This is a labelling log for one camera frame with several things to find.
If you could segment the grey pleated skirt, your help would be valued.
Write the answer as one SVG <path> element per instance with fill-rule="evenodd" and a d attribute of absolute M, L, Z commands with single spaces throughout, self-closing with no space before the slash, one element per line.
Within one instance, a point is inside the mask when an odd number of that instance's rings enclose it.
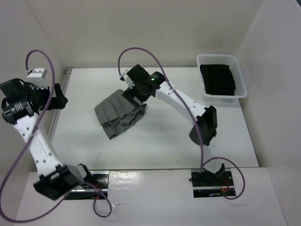
<path fill-rule="evenodd" d="M 118 89 L 95 107 L 95 114 L 108 139 L 119 136 L 140 119 L 146 111 L 146 103 L 137 98 L 128 101 Z"/>

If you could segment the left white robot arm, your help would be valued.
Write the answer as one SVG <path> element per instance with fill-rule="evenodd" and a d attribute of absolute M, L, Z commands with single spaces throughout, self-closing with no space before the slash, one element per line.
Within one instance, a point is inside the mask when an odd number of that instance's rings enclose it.
<path fill-rule="evenodd" d="M 51 200 L 57 200 L 70 190 L 81 186 L 88 188 L 94 177 L 84 164 L 70 166 L 62 163 L 52 146 L 42 124 L 37 130 L 34 126 L 42 110 L 65 108 L 68 100 L 63 95 L 60 84 L 50 87 L 36 87 L 20 79 L 11 79 L 0 85 L 5 98 L 2 100 L 3 119 L 16 129 L 29 144 L 35 161 L 39 180 L 34 183 L 35 190 Z"/>

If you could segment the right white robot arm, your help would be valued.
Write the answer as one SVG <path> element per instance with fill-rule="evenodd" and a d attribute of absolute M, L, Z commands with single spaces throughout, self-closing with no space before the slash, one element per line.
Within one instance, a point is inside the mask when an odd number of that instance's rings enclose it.
<path fill-rule="evenodd" d="M 200 171 L 204 169 L 204 146 L 217 134 L 217 111 L 213 106 L 202 105 L 182 93 L 166 77 L 165 73 L 149 74 L 139 64 L 132 69 L 119 74 L 119 79 L 126 82 L 127 89 L 122 94 L 128 101 L 135 98 L 146 102 L 150 97 L 157 98 L 180 113 L 191 124 L 189 137 L 192 142 L 200 146 Z"/>

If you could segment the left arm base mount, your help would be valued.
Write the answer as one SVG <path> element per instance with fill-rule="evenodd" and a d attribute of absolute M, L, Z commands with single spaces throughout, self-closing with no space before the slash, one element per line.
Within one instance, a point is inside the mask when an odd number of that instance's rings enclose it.
<path fill-rule="evenodd" d="M 91 171 L 91 174 L 95 178 L 95 182 L 91 182 L 94 186 L 99 188 L 106 197 L 108 197 L 108 185 L 109 185 L 109 171 Z M 95 198 L 103 200 L 104 197 L 100 195 L 93 187 L 91 186 L 78 186 L 76 189 L 73 189 L 65 200 L 94 200 Z"/>

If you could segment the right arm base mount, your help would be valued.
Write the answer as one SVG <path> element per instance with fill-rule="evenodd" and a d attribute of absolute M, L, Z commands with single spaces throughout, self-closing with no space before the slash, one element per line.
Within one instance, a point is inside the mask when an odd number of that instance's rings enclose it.
<path fill-rule="evenodd" d="M 194 198 L 235 197 L 236 191 L 230 170 L 226 170 L 218 179 L 211 172 L 191 171 L 189 181 L 192 185 Z"/>

